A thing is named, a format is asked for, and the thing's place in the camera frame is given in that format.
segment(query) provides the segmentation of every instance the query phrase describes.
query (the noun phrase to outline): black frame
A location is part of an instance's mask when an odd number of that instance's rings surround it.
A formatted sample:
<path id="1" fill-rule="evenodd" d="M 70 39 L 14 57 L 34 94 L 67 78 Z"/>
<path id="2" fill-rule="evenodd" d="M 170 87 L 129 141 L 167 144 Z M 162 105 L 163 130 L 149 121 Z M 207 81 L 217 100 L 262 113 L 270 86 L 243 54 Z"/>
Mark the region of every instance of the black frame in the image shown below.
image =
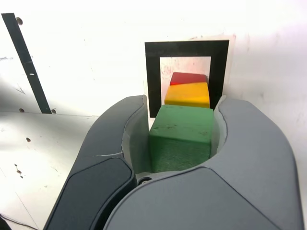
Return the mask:
<path id="1" fill-rule="evenodd" d="M 214 109 L 223 92 L 229 40 L 145 42 L 148 100 L 150 117 L 161 107 L 161 57 L 211 57 L 209 95 Z"/>
<path id="2" fill-rule="evenodd" d="M 40 111 L 43 114 L 51 114 L 52 112 L 47 102 L 42 85 L 40 84 L 36 69 L 32 62 L 27 45 L 25 44 L 24 37 L 17 23 L 15 14 L 3 13 L 2 18 L 14 43 L 21 64 L 23 65 Z"/>

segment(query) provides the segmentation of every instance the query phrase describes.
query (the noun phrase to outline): red block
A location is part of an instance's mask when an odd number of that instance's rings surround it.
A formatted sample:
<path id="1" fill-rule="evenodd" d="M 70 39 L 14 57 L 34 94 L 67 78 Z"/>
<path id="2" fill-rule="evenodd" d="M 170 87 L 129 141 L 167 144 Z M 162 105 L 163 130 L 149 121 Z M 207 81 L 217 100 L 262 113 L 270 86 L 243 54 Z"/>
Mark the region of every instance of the red block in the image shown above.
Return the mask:
<path id="1" fill-rule="evenodd" d="M 178 73 L 174 72 L 169 85 L 180 85 L 189 83 L 207 82 L 207 77 L 204 74 L 196 73 Z"/>

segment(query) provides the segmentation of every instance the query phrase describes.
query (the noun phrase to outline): stacked blocks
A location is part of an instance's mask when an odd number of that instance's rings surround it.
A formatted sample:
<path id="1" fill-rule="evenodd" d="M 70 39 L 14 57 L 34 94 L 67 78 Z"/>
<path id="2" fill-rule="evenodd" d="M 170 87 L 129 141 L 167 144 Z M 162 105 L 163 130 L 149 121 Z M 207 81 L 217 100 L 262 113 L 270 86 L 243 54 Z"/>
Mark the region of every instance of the stacked blocks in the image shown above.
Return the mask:
<path id="1" fill-rule="evenodd" d="M 210 108 L 206 75 L 174 72 L 164 102 Z"/>
<path id="2" fill-rule="evenodd" d="M 191 168 L 208 160 L 213 110 L 163 105 L 149 132 L 154 173 Z"/>

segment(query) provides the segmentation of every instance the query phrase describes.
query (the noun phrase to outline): white wall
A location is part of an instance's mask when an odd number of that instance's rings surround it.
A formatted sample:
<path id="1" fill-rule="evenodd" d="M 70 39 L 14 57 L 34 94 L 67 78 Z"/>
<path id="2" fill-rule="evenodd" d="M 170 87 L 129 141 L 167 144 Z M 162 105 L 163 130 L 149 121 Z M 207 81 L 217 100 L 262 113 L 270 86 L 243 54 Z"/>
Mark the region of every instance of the white wall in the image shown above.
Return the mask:
<path id="1" fill-rule="evenodd" d="M 58 114 L 100 115 L 125 96 L 147 92 L 144 41 L 232 37 L 224 94 L 252 102 L 285 133 L 295 152 L 307 218 L 307 2 L 11 4 L 1 10 L 24 21 L 21 31 Z M 39 112 L 2 23 L 1 58 L 13 59 L 0 62 L 1 110 Z M 16 90 L 18 84 L 26 95 Z"/>

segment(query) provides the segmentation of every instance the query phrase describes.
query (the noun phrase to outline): green block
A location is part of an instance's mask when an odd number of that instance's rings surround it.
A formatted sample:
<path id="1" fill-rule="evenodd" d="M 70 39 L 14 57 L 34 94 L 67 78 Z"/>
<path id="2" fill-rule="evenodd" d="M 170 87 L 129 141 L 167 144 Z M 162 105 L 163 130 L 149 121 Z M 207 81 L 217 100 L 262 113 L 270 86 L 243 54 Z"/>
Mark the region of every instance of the green block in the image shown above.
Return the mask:
<path id="1" fill-rule="evenodd" d="M 154 173 L 180 171 L 209 159 L 213 110 L 163 105 L 149 131 Z"/>

